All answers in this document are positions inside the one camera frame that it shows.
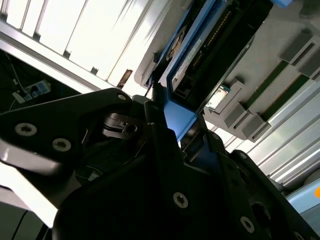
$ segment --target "blue plastic part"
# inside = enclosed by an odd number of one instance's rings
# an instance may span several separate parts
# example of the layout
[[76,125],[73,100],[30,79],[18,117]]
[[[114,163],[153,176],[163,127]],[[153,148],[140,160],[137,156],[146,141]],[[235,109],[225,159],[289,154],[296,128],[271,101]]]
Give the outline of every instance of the blue plastic part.
[[[223,12],[221,7],[225,8],[226,6],[227,3],[223,0],[207,0],[204,3],[190,30],[181,43],[181,47],[177,55],[172,59],[169,67],[165,70],[163,77],[160,80],[161,85],[166,88],[164,114],[167,126],[175,132],[178,141],[182,139],[197,120],[197,114],[172,99],[171,96],[173,88],[171,76],[179,70],[181,62],[186,58],[187,53],[192,49],[195,42],[197,42],[201,36],[203,37],[203,33],[207,31],[209,34],[210,31],[208,30],[211,30],[214,27]],[[212,7],[215,8],[214,12],[209,15]]]
[[271,1],[282,8],[287,7],[291,2],[293,2],[293,0],[271,0]]
[[175,132],[176,139],[180,141],[192,124],[197,120],[197,115],[179,104],[167,100],[164,105],[164,115],[169,129]]
[[286,199],[299,214],[302,214],[320,204],[320,197],[315,195],[316,189],[319,187],[320,178],[290,194]]

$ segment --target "aluminum frame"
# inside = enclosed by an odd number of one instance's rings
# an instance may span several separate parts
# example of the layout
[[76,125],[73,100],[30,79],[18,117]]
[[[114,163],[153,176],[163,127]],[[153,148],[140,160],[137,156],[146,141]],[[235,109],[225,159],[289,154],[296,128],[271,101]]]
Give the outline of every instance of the aluminum frame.
[[114,87],[1,20],[0,49],[82,94]]

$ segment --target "power strip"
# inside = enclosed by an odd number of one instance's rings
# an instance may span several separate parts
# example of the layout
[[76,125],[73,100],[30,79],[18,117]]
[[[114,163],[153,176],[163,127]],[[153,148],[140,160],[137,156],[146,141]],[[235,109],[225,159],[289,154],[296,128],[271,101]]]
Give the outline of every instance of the power strip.
[[21,91],[15,91],[12,93],[14,98],[20,104],[30,101],[32,99],[35,99],[40,95],[44,95],[51,92],[51,84],[46,80],[42,80],[35,84],[25,87],[24,90],[25,90],[24,94],[26,94],[25,96],[21,95]]

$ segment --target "black mechanical arm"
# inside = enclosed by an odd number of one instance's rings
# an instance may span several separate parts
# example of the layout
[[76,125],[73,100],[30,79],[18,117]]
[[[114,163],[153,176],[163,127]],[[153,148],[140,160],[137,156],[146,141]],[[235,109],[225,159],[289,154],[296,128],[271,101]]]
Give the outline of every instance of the black mechanical arm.
[[[201,115],[181,148],[160,104],[116,88],[8,112],[0,124],[0,170],[21,182],[4,187],[52,224],[53,239],[320,239]],[[77,169],[93,161],[108,171],[84,181]]]

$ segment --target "screw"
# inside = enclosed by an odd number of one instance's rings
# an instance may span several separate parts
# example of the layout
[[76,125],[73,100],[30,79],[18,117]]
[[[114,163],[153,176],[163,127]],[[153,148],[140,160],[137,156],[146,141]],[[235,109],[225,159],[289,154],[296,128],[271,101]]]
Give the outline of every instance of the screw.
[[19,123],[14,127],[14,130],[20,136],[30,137],[37,133],[37,128],[31,123]]
[[71,149],[71,142],[64,138],[57,138],[53,140],[52,146],[59,152],[67,152]]
[[186,209],[188,207],[188,199],[181,192],[173,194],[173,200],[179,208]]
[[240,152],[239,155],[241,159],[247,159],[247,156],[244,153]]
[[118,94],[118,98],[120,98],[123,101],[127,100],[126,96],[123,96],[122,94]]
[[250,221],[249,218],[247,218],[246,216],[242,216],[240,218],[240,222],[242,224],[242,226],[244,227],[244,229],[248,232],[253,234],[255,232],[255,226],[254,224]]

